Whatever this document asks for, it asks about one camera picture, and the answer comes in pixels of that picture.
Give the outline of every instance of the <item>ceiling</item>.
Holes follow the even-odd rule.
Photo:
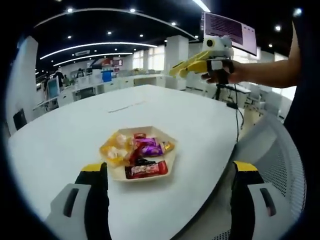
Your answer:
[[[121,10],[136,9],[137,13],[145,14],[162,21],[176,22],[176,26],[189,34],[199,36],[202,40],[203,31],[200,29],[203,10],[193,0],[37,0],[30,15],[32,21],[38,23],[50,17],[63,14],[72,7],[74,10],[92,8],[114,8]],[[279,1],[269,0],[267,4],[251,0],[202,0],[212,13],[232,18],[255,28],[257,45],[264,51],[278,52],[288,55],[292,38],[292,18],[294,6],[278,6]],[[281,32],[274,30],[280,24]],[[149,47],[135,45],[100,45],[82,47],[60,52],[40,60],[40,57],[52,52],[83,44],[99,42],[134,42],[151,45],[164,44],[167,37],[182,35],[195,40],[193,37],[175,29],[171,25],[158,22],[143,16],[105,10],[90,10],[72,12],[49,20],[37,27],[27,30],[33,36],[38,46],[37,70],[54,71],[54,64],[64,62],[76,56],[75,52],[90,50],[91,54],[133,52],[134,49]]]

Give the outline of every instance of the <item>monitor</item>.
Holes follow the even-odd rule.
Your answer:
[[[233,47],[257,56],[256,31],[254,28],[228,17],[209,12],[204,13],[203,27],[204,37],[229,35]]]

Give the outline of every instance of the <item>purple candy wrapper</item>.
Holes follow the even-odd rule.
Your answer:
[[[158,145],[158,142],[156,138],[151,137],[151,138],[140,138],[136,139],[136,142],[142,143],[144,146],[154,146],[156,147]]]
[[[144,146],[141,148],[141,155],[143,157],[157,157],[164,154],[160,144],[158,146]]]

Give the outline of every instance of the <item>candy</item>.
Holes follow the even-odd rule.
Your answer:
[[[140,151],[141,156],[143,157],[157,157],[164,154],[160,144],[157,146],[144,146]]]
[[[168,167],[165,161],[141,166],[126,166],[124,170],[127,179],[148,178],[168,173]]]
[[[134,150],[132,137],[126,137],[118,132],[114,133],[99,149],[103,160],[108,166],[130,166],[130,156]]]
[[[149,165],[149,164],[155,164],[155,163],[156,163],[155,161],[149,161],[144,158],[139,158],[135,161],[136,166]]]
[[[135,142],[142,144],[143,146],[157,146],[158,141],[155,137],[135,139]]]
[[[163,141],[162,142],[162,148],[163,148],[164,153],[166,154],[166,153],[172,151],[172,149],[175,148],[175,145],[172,142]]]
[[[134,139],[145,139],[147,135],[145,133],[135,133],[133,134]]]

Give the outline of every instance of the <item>paper plate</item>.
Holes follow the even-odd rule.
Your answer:
[[[165,160],[166,166],[168,168],[167,174],[159,175],[159,176],[150,176],[144,178],[135,178],[135,179],[127,179],[125,174],[125,167],[108,167],[108,174],[115,180],[121,182],[144,182],[156,180],[159,178],[167,177],[171,174],[172,168],[174,166],[174,161],[176,158],[176,148],[177,148],[177,140],[170,137],[168,134],[163,131],[155,128],[154,126],[143,126],[143,127],[134,127],[134,128],[122,128],[117,131],[120,134],[123,134],[127,137],[132,137],[134,134],[144,133],[147,138],[159,138],[161,141],[169,141],[175,145],[174,149],[165,155],[157,156],[157,157],[144,157],[149,161],[155,161],[156,163]]]

